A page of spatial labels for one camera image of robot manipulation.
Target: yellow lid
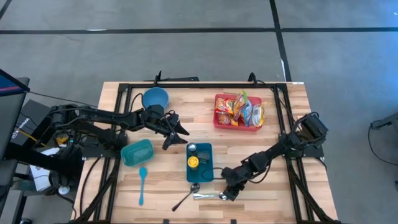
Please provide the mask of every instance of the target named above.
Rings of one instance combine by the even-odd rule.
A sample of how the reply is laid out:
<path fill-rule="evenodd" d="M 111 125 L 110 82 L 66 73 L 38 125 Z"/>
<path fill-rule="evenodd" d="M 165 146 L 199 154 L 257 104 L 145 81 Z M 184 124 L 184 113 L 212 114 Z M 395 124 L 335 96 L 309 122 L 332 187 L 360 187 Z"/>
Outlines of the yellow lid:
<path fill-rule="evenodd" d="M 199 159 L 196 156 L 191 156 L 188 158 L 188 166 L 191 168 L 196 168 L 199 166 Z"/>

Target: concrete floor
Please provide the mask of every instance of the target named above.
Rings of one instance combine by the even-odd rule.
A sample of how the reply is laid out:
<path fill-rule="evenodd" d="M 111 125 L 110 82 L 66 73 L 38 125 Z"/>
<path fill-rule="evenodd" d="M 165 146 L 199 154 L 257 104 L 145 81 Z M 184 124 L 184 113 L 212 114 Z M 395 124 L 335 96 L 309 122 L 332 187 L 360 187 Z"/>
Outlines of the concrete floor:
<path fill-rule="evenodd" d="M 282 28 L 397 27 L 394 0 L 276 0 Z M 0 30 L 273 27 L 261 0 L 13 0 Z M 346 223 L 395 223 L 398 167 L 368 146 L 371 121 L 398 112 L 398 33 L 284 33 L 292 80 L 305 82 L 312 110 L 328 126 L 330 187 Z M 277 40 L 261 34 L 0 35 L 0 68 L 29 77 L 33 91 L 97 104 L 104 81 L 198 76 L 203 81 L 284 81 Z M 54 105 L 64 103 L 38 96 Z M 375 151 L 398 163 L 390 127 L 371 133 Z M 10 194 L 8 204 L 16 197 Z M 3 212 L 9 223 L 13 209 Z M 24 217 L 66 222 L 57 197 L 30 197 Z"/>

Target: wooden tabletop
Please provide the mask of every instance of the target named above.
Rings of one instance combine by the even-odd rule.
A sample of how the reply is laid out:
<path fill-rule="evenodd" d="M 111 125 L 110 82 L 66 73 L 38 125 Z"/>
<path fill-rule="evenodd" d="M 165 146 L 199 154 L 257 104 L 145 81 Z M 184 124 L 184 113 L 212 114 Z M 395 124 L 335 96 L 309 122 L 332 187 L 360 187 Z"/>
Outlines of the wooden tabletop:
<path fill-rule="evenodd" d="M 113 111 L 118 82 L 106 82 L 103 86 L 99 109 Z M 288 83 L 290 104 L 295 119 L 310 112 L 310 105 L 302 83 Z M 132 95 L 143 93 L 146 89 L 133 89 Z M 255 133 L 216 129 L 213 126 L 214 100 L 217 93 L 239 93 L 240 89 L 231 88 L 168 88 L 170 104 L 166 110 L 175 110 L 180 115 L 182 126 L 190 133 L 180 135 L 188 142 L 209 142 L 213 146 L 214 167 L 234 168 L 245 157 L 259 151 L 265 151 L 277 142 L 280 133 L 273 93 L 268 89 L 246 89 L 248 96 L 257 96 L 266 101 L 266 120 L 261 130 Z M 133 109 L 141 108 L 141 101 L 134 103 Z M 287 121 L 284 110 L 284 121 Z M 108 128 L 106 124 L 97 124 Z M 139 206 L 140 177 L 139 167 L 120 166 L 112 223 L 162 223 L 169 219 L 171 223 L 295 223 L 287 168 L 283 158 L 272 161 L 272 167 L 266 179 L 260 184 L 247 183 L 234 202 L 215 199 L 194 200 L 189 197 L 176 212 L 172 207 L 189 191 L 186 181 L 185 145 L 170 146 L 162 149 L 163 136 L 142 129 L 127 132 L 129 144 L 150 139 L 155 148 L 155 157 L 145 163 L 148 175 L 144 186 L 144 205 Z M 81 175 L 75 208 L 79 211 L 81 185 L 94 159 L 85 162 Z M 324 166 L 311 158 L 303 159 L 308 188 L 312 196 L 330 217 L 337 219 L 335 206 L 330 192 L 328 177 Z M 101 159 L 88 178 L 83 197 L 86 208 L 97 194 L 100 184 L 103 159 Z M 225 180 L 214 180 L 201 184 L 199 193 L 214 194 L 224 190 Z M 300 195 L 303 218 L 306 218 L 304 202 Z M 108 194 L 104 196 L 101 217 L 105 217 Z"/>

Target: blue tray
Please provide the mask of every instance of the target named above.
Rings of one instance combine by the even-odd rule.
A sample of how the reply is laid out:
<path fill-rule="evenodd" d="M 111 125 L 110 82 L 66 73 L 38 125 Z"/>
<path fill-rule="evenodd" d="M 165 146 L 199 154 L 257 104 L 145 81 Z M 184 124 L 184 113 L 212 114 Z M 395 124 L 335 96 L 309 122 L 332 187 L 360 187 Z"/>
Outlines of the blue tray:
<path fill-rule="evenodd" d="M 197 145 L 197 153 L 206 153 L 209 155 L 209 160 L 207 161 L 207 164 L 204 164 L 202 162 L 199 162 L 199 166 L 196 170 L 191 169 L 187 162 L 187 181 L 189 183 L 204 183 L 204 182 L 211 182 L 214 179 L 214 174 L 213 174 L 213 153 L 211 152 L 211 144 L 210 143 L 196 143 Z M 191 154 L 188 152 L 188 148 L 185 149 L 186 155 L 187 155 L 187 160 L 191 156 Z"/>

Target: snack bag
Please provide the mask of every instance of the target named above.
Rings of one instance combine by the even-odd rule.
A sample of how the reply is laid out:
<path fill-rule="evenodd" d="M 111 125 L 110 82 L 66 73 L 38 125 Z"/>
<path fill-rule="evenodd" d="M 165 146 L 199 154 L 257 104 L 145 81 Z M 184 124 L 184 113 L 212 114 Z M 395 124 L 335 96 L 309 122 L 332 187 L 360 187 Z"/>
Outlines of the snack bag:
<path fill-rule="evenodd" d="M 244 90 L 240 91 L 239 94 L 236 96 L 236 100 L 234 102 L 234 107 L 233 107 L 233 114 L 234 114 L 234 119 L 238 120 L 239 116 L 241 115 L 242 109 L 248 102 L 248 96 L 246 95 L 246 92 Z"/>
<path fill-rule="evenodd" d="M 224 98 L 217 98 L 216 100 L 216 113 L 229 113 L 233 114 L 234 101 Z"/>
<path fill-rule="evenodd" d="M 250 125 L 259 128 L 262 126 L 262 124 L 264 124 L 264 120 L 265 120 L 264 103 L 259 105 L 254 105 L 250 119 Z"/>
<path fill-rule="evenodd" d="M 253 111 L 253 106 L 251 102 L 248 100 L 248 102 L 246 103 L 241 112 L 241 118 L 243 120 L 244 125 L 246 126 L 250 125 L 252 111 Z"/>
<path fill-rule="evenodd" d="M 218 113 L 218 123 L 233 126 L 238 125 L 238 122 L 233 119 L 233 116 L 231 114 L 228 113 Z"/>

